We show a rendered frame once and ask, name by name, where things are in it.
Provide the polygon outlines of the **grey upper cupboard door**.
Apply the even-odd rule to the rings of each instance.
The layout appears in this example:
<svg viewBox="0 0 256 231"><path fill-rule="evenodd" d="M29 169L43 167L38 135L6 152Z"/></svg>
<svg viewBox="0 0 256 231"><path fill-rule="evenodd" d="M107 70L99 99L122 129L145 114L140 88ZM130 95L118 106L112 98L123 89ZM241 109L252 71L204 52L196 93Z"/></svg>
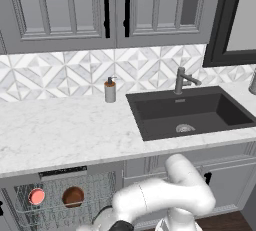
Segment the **grey upper cupboard door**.
<svg viewBox="0 0 256 231"><path fill-rule="evenodd" d="M115 0L0 0L0 54L108 49L116 46Z"/></svg>
<svg viewBox="0 0 256 231"><path fill-rule="evenodd" d="M125 37L125 1L116 0L119 48L206 44L218 0L130 0L130 36Z"/></svg>

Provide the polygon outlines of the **brown bowl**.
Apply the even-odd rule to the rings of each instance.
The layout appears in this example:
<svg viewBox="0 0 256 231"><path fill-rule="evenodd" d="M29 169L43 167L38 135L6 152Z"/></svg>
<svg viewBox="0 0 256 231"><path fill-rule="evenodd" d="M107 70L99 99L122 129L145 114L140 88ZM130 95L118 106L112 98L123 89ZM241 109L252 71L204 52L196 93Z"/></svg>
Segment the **brown bowl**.
<svg viewBox="0 0 256 231"><path fill-rule="evenodd" d="M69 187L62 196L62 201L67 208L79 207L84 200L84 192L79 187Z"/></svg>

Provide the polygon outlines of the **pink cup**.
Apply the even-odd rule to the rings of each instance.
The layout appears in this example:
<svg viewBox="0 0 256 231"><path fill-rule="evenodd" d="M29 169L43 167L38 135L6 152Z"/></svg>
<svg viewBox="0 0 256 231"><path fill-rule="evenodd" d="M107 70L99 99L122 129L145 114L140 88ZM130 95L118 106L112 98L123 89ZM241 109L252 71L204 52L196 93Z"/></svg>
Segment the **pink cup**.
<svg viewBox="0 0 256 231"><path fill-rule="evenodd" d="M34 188L28 195L28 200L32 205L39 205L45 198L45 192L42 188Z"/></svg>

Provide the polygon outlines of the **grey dishwasher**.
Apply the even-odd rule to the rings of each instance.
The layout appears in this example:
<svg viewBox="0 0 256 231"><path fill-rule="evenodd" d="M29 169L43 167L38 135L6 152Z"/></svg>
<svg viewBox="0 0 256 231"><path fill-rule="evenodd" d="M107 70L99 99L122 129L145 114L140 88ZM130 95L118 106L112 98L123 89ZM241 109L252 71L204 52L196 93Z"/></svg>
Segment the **grey dishwasher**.
<svg viewBox="0 0 256 231"><path fill-rule="evenodd" d="M116 192L122 188L122 171L123 164L116 162L90 166L84 165L72 168L58 168L56 170L49 170L39 173L0 178L0 231L24 231L19 224L18 215L15 210L16 186L82 175L114 172L116 175Z"/></svg>

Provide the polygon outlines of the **white soap dispenser brown top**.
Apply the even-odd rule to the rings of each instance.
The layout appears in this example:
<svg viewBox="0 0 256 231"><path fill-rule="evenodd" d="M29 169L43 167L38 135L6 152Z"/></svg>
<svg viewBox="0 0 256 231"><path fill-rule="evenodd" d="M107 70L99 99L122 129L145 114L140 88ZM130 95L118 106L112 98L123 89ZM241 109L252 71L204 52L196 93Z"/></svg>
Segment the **white soap dispenser brown top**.
<svg viewBox="0 0 256 231"><path fill-rule="evenodd" d="M113 77L108 77L104 83L105 101L107 103L114 103L116 101L116 83L113 81Z"/></svg>

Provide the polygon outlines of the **grey metal tap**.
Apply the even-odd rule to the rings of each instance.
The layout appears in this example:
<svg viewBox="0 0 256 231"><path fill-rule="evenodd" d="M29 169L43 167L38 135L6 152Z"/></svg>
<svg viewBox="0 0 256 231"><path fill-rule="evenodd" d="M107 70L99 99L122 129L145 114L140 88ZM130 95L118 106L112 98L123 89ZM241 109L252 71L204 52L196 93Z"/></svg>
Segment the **grey metal tap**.
<svg viewBox="0 0 256 231"><path fill-rule="evenodd" d="M202 84L201 81L193 78L191 75L186 75L184 67L179 67L177 70L174 93L177 95L180 95L182 93L182 88L186 85L191 85L192 83L194 83L196 86L199 86Z"/></svg>

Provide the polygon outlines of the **dark grey sink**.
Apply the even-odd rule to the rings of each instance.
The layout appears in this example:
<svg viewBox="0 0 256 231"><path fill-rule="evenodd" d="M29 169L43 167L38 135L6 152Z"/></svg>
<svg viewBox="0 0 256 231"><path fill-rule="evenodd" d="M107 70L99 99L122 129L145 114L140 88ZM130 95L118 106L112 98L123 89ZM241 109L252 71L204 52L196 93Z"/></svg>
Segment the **dark grey sink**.
<svg viewBox="0 0 256 231"><path fill-rule="evenodd" d="M256 126L256 117L219 86L127 94L144 141Z"/></svg>

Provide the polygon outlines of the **grey round container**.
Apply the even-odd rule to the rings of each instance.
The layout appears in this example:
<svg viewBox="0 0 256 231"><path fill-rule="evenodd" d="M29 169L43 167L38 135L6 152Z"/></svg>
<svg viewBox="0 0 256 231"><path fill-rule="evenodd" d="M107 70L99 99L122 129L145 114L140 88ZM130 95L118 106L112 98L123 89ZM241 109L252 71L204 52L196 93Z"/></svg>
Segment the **grey round container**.
<svg viewBox="0 0 256 231"><path fill-rule="evenodd" d="M250 83L248 90L251 94L256 95L256 69L253 73L251 83Z"/></svg>

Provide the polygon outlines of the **black window frame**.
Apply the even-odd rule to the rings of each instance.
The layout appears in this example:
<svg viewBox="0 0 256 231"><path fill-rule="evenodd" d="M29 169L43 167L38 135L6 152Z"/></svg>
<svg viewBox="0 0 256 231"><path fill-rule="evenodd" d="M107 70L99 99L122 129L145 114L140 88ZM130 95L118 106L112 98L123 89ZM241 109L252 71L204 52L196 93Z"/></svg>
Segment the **black window frame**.
<svg viewBox="0 0 256 231"><path fill-rule="evenodd" d="M228 49L238 3L239 0L218 0L204 68L256 64L256 46L237 51Z"/></svg>

